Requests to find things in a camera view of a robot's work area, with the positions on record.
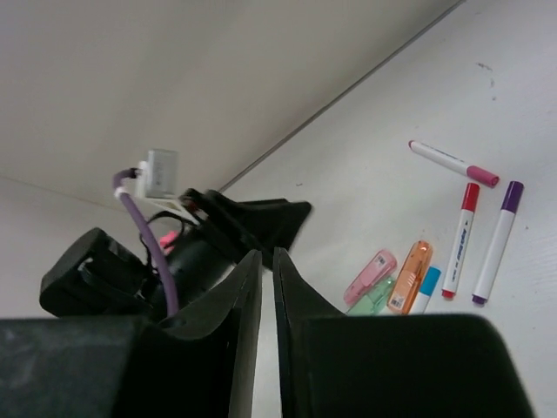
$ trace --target marker cap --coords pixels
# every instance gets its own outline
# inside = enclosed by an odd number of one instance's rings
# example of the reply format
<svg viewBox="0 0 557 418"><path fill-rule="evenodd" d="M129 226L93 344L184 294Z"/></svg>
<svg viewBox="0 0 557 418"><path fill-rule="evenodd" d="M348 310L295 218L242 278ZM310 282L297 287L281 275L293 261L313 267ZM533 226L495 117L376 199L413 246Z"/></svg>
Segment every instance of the marker cap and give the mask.
<svg viewBox="0 0 557 418"><path fill-rule="evenodd" d="M464 198L462 199L462 209L475 212L478 196L480 196L480 187L475 183L468 183L464 192Z"/></svg>
<svg viewBox="0 0 557 418"><path fill-rule="evenodd" d="M519 181L511 181L508 185L503 205L501 205L501 211L516 213L519 208L522 192L524 192L524 185Z"/></svg>
<svg viewBox="0 0 557 418"><path fill-rule="evenodd" d="M454 292L443 289L443 291L441 292L441 296L443 296L445 299L452 299L454 298Z"/></svg>
<svg viewBox="0 0 557 418"><path fill-rule="evenodd" d="M476 305L485 305L487 302L486 298L482 298L481 296L478 296L477 294L473 294L472 295L472 302L475 303Z"/></svg>
<svg viewBox="0 0 557 418"><path fill-rule="evenodd" d="M466 175L470 179L479 181L482 185L488 185L489 187L495 187L497 186L497 183L499 183L499 176L496 176L492 172L484 170L477 165L470 165L466 169Z"/></svg>
<svg viewBox="0 0 557 418"><path fill-rule="evenodd" d="M437 286L437 281L439 280L440 275L441 271L438 268L429 267L426 277L419 288L419 292L427 296L431 296L433 294L433 290L435 290L435 286Z"/></svg>

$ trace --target marker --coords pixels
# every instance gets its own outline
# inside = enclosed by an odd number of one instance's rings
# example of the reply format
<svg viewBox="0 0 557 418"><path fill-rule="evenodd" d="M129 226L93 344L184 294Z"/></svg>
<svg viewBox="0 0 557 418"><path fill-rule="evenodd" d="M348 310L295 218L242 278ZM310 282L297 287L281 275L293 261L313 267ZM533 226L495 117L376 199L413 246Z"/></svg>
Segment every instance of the marker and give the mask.
<svg viewBox="0 0 557 418"><path fill-rule="evenodd" d="M449 263L446 266L445 280L443 281L443 297L452 299L456 294L459 286L460 271L464 263L466 247L470 238L470 230L472 229L473 214L476 211L478 196L480 195L480 187L475 183L468 183L462 206L460 207L459 225L456 228L456 236L454 237L453 250Z"/></svg>
<svg viewBox="0 0 557 418"><path fill-rule="evenodd" d="M461 159L456 158L450 154L447 154L446 152L433 148L430 145L422 144L421 142L417 141L410 141L408 143L408 146L412 151L416 152L422 157L431 159L433 162L441 164L444 167L453 170L454 172L459 172L460 174L467 176L472 180L476 180L482 185L495 187L497 183L499 183L499 177L492 172L484 170L483 168L479 168L477 165L470 165L467 162L462 161Z"/></svg>
<svg viewBox="0 0 557 418"><path fill-rule="evenodd" d="M518 181L511 181L508 185L507 194L505 194L505 199L501 206L499 220L493 232L491 243L487 248L480 277L472 293L472 302L474 303L485 305L487 299L489 299L489 294L491 293L491 288L493 287L493 282L495 281L505 246L507 245L508 236L513 227L514 215L519 208L520 197L523 191L524 185Z"/></svg>
<svg viewBox="0 0 557 418"><path fill-rule="evenodd" d="M435 290L435 286L437 286L440 275L441 271L438 268L429 267L426 277L416 295L416 299L414 299L410 314L422 314L426 311L427 303L429 303L429 299L432 297L433 290Z"/></svg>

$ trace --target black plastic part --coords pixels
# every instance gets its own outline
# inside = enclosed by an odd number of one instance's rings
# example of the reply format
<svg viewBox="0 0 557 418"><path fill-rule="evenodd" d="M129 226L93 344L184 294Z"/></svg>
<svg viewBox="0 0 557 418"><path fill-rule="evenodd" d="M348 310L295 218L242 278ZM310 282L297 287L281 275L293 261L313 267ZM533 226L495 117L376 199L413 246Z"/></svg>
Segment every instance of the black plastic part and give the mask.
<svg viewBox="0 0 557 418"><path fill-rule="evenodd" d="M272 268L272 253L289 249L312 211L308 202L286 199L234 202L214 190L202 194L188 189L180 202L200 222L201 233L225 257L238 262L249 250L263 254L263 265Z"/></svg>
<svg viewBox="0 0 557 418"><path fill-rule="evenodd" d="M0 416L251 416L261 256L161 327L143 317L0 320Z"/></svg>
<svg viewBox="0 0 557 418"><path fill-rule="evenodd" d="M198 230L192 230L179 237L166 257L178 291L181 307L187 306L203 293L211 289L232 265L214 246L204 240ZM152 305L150 317L162 320L166 316L164 289L157 284L151 295L145 298Z"/></svg>
<svg viewBox="0 0 557 418"><path fill-rule="evenodd" d="M56 316L144 313L151 308L134 295L150 275L138 257L93 228L44 275L39 302Z"/></svg>
<svg viewBox="0 0 557 418"><path fill-rule="evenodd" d="M275 246L290 247L312 206L285 199L236 203L215 191L193 189L181 198L199 221L167 255L180 307L217 283L251 250L271 268ZM158 277L99 228L79 238L45 274L41 306L58 317L96 314L166 316Z"/></svg>
<svg viewBox="0 0 557 418"><path fill-rule="evenodd" d="M345 317L275 252L283 416L534 416L505 345L471 315Z"/></svg>

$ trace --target purple marker cap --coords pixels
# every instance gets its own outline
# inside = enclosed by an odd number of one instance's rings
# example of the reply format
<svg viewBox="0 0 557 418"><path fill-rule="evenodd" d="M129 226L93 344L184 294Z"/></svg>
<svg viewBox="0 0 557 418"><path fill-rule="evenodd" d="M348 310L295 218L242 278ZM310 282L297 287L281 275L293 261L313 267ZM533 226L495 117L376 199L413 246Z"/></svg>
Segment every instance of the purple marker cap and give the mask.
<svg viewBox="0 0 557 418"><path fill-rule="evenodd" d="M505 210L516 213L519 208L520 198L522 197L523 191L524 185L521 182L511 181L508 185L503 205L501 205L501 211Z"/></svg>
<svg viewBox="0 0 557 418"><path fill-rule="evenodd" d="M472 295L472 302L473 302L473 303L476 303L476 304L478 304L478 305L485 305L486 302L487 302L487 299L486 299L486 298L482 298L481 296L478 296L478 295L476 295L476 294L473 294L473 295Z"/></svg>

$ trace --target orange highlighter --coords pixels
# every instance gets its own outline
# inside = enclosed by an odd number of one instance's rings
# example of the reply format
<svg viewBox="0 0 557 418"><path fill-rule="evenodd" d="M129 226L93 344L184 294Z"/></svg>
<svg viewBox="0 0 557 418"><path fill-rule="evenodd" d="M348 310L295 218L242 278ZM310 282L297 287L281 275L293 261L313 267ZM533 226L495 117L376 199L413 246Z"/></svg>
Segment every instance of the orange highlighter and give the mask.
<svg viewBox="0 0 557 418"><path fill-rule="evenodd" d="M432 246L425 241L418 241L412 246L386 303L391 311L403 315L410 312L432 254Z"/></svg>

